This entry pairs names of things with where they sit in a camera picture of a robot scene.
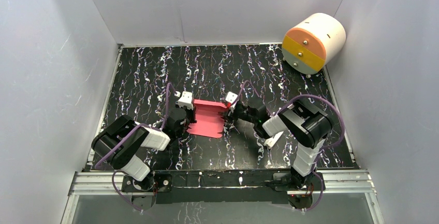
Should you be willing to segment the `pink paper box sheet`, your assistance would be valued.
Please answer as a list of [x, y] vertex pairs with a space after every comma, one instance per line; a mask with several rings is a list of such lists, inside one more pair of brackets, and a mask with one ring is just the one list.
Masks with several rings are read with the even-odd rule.
[[191, 123], [187, 132], [208, 138], [221, 138], [225, 123], [223, 114], [228, 112], [226, 105], [221, 102], [195, 99], [194, 107], [196, 123]]

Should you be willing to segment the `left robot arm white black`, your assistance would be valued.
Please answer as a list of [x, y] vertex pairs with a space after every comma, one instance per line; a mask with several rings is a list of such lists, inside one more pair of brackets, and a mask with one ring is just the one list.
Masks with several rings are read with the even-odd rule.
[[170, 110], [162, 129], [122, 115], [94, 138], [91, 148], [101, 157], [95, 167], [106, 162], [112, 169], [126, 173], [140, 190], [151, 190], [155, 184], [153, 170], [136, 155], [137, 151], [141, 147], [164, 151], [195, 122], [195, 109], [181, 107]]

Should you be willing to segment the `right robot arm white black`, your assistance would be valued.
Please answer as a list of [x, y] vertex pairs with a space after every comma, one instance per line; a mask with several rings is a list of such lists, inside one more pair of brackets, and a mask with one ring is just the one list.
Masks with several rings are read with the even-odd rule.
[[269, 115], [267, 107], [257, 98], [243, 104], [235, 98], [225, 100], [227, 121], [242, 120], [253, 124], [256, 134], [264, 139], [264, 145], [271, 148], [276, 137], [289, 131], [297, 140], [297, 153], [290, 172], [274, 173], [267, 186], [277, 190], [304, 190], [312, 183], [316, 172], [316, 159], [333, 121], [317, 106], [298, 99], [276, 114]]

